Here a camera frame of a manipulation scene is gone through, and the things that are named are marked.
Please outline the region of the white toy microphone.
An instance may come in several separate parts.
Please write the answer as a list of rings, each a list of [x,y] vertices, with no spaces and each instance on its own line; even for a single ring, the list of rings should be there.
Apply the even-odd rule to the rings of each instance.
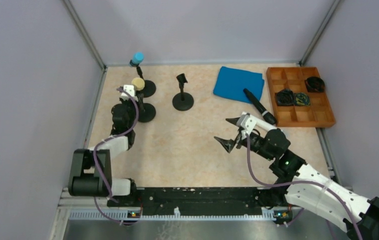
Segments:
[[[263,130],[265,130],[265,131],[267,131],[267,132],[268,132],[268,131],[271,131],[271,130],[275,130],[275,129],[277,129],[276,126],[267,123],[267,122],[266,122],[265,120],[263,120],[263,119],[260,119],[260,118],[258,118],[258,117],[256,117],[256,116],[253,116],[253,115],[251,115],[251,117],[252,117],[254,120],[257,121],[255,127],[259,127],[259,128],[261,128],[261,129],[263,129]]]

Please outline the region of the black toy microphone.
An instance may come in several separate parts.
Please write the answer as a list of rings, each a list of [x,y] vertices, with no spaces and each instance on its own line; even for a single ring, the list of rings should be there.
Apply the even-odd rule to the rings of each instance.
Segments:
[[[244,88],[243,92],[267,123],[271,125],[277,124],[277,119],[260,103],[260,101],[254,96],[251,91],[249,91],[247,88]]]

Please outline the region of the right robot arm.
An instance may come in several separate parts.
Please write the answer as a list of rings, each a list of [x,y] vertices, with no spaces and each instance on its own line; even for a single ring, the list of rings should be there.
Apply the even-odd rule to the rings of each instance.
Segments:
[[[252,179],[275,190],[286,203],[301,207],[344,231],[351,240],[379,240],[379,197],[367,198],[339,185],[293,153],[284,132],[248,113],[228,118],[238,127],[235,139],[215,137],[230,153],[246,147],[247,166]],[[251,153],[271,161],[275,183],[259,180],[252,169]]]

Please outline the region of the black mic stand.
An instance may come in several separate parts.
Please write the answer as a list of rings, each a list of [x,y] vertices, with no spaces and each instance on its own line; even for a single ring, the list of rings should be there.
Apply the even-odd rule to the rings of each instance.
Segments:
[[[142,91],[136,91],[136,97],[138,101],[138,121],[140,123],[148,123],[152,121],[156,116],[156,108],[150,104],[144,102],[144,94]]]
[[[138,76],[144,80],[144,88],[141,90],[142,93],[144,94],[144,97],[145,98],[151,97],[152,95],[155,94],[157,90],[156,84],[153,81],[144,78],[143,71],[140,66],[136,67],[136,71],[137,71]]]
[[[194,98],[190,93],[184,92],[184,85],[186,83],[188,83],[185,74],[181,73],[181,74],[177,75],[176,79],[179,83],[180,93],[177,93],[173,97],[172,105],[178,111],[182,111],[182,112],[187,111],[193,107]]]

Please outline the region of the blue toy microphone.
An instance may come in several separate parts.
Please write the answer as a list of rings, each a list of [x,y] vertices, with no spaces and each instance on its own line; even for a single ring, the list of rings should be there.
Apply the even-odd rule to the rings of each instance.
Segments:
[[[130,59],[129,65],[136,68],[143,62],[144,59],[145,55],[142,52],[136,52]]]

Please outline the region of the yellow toy microphone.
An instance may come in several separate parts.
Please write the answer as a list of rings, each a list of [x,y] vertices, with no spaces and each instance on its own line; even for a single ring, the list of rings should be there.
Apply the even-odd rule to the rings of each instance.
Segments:
[[[135,77],[131,80],[131,84],[134,86],[135,91],[142,91],[145,88],[146,82],[141,77]]]

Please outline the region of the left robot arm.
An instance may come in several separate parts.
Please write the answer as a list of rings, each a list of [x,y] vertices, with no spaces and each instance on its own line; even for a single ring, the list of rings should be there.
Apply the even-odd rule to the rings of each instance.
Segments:
[[[112,107],[111,114],[110,136],[94,147],[73,152],[68,180],[71,196],[112,198],[132,194],[132,179],[112,177],[112,160],[130,150],[135,142],[139,103],[135,99],[121,99]]]

